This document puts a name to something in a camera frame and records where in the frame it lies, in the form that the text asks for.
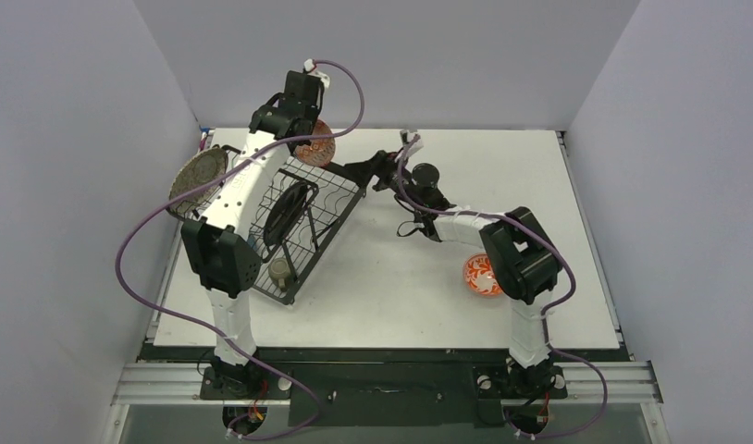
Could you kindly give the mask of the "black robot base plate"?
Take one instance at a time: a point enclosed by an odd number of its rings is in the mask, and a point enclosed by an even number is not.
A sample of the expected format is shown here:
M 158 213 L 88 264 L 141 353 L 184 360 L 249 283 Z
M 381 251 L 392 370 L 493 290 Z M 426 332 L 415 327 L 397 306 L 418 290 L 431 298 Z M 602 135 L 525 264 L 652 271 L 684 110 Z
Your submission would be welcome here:
M 228 370 L 210 347 L 145 344 L 148 363 L 193 364 L 200 401 L 221 401 L 222 420 L 253 433 L 271 411 L 289 410 L 290 426 L 521 426 L 539 432 L 549 402 L 570 399 L 568 360 L 524 370 L 504 351 L 265 348 L 271 373 L 248 364 Z

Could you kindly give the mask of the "black round plate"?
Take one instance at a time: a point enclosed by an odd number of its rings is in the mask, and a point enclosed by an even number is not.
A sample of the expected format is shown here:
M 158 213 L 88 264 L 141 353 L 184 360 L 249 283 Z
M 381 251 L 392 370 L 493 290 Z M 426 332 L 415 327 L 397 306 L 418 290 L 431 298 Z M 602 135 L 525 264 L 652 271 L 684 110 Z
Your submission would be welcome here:
M 306 212 L 308 204 L 318 194 L 318 187 L 308 181 L 290 185 L 270 208 L 263 224 L 266 247 L 278 246 L 290 234 L 294 225 Z

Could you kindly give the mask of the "red patterned upturned bowl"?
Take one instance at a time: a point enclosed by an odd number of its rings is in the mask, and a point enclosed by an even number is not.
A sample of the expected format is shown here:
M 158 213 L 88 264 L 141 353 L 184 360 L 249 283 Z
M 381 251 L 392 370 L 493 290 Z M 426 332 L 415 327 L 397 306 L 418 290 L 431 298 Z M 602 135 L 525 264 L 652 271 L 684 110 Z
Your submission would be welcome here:
M 307 143 L 296 142 L 292 145 L 291 151 L 295 158 L 308 166 L 325 167 L 333 160 L 336 141 L 327 137 Z

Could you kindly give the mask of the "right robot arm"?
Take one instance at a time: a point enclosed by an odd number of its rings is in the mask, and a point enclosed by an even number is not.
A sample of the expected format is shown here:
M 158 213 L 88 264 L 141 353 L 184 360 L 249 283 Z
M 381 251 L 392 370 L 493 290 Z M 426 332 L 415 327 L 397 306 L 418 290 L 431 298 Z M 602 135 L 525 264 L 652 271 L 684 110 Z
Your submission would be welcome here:
M 547 331 L 546 305 L 558 283 L 561 262 L 553 244 L 526 207 L 489 216 L 455 206 L 438 188 L 438 169 L 421 163 L 406 169 L 397 152 L 377 152 L 356 163 L 330 163 L 325 169 L 357 185 L 374 179 L 376 191 L 391 190 L 414 214 L 418 232 L 436 242 L 457 242 L 483 251 L 492 283 L 512 309 L 506 382 L 520 398 L 533 399 L 565 387 L 554 363 Z

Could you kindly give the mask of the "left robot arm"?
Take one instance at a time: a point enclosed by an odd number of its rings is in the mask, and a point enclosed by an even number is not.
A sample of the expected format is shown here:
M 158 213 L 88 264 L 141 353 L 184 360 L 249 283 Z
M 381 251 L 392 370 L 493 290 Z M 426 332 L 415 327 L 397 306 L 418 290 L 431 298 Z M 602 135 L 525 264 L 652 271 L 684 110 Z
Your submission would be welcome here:
M 312 134 L 330 78 L 317 69 L 288 73 L 283 92 L 254 113 L 234 175 L 196 221 L 187 221 L 181 237 L 191 270 L 199 277 L 211 303 L 216 340 L 214 375 L 236 397 L 260 390 L 265 372 L 249 362 L 256 350 L 251 329 L 248 289 L 256 282 L 262 257 L 247 241 L 263 195 L 290 157 L 281 144 L 287 137 Z

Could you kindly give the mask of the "olive green ceramic mug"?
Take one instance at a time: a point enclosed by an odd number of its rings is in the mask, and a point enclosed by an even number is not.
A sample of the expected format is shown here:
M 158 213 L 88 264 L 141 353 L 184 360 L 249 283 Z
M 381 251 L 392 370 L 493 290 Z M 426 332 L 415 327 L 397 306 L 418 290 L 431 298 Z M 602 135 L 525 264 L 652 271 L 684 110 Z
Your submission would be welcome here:
M 296 282 L 296 272 L 286 257 L 276 257 L 268 265 L 268 276 L 282 292 L 287 292 Z

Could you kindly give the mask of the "orange floral bowl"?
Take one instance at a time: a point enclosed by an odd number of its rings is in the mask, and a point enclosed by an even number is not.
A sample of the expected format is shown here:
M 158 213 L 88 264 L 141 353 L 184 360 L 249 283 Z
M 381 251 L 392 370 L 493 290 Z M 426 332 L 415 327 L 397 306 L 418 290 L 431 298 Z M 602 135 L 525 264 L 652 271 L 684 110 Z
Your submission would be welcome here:
M 463 264 L 463 281 L 478 296 L 495 298 L 503 295 L 491 262 L 485 253 L 470 256 Z

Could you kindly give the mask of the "speckled oval plate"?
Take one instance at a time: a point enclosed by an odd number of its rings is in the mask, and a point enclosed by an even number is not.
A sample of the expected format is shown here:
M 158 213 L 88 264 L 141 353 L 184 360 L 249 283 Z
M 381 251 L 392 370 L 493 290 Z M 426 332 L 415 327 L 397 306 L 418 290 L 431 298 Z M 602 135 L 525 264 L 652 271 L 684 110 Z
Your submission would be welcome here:
M 179 170 L 171 184 L 168 200 L 173 201 L 179 195 L 221 177 L 226 173 L 228 165 L 228 152 L 218 145 L 201 151 Z M 196 218 L 211 203 L 221 186 L 222 183 L 219 183 L 215 187 L 190 195 L 183 201 L 173 203 L 167 208 L 167 212 L 175 218 Z

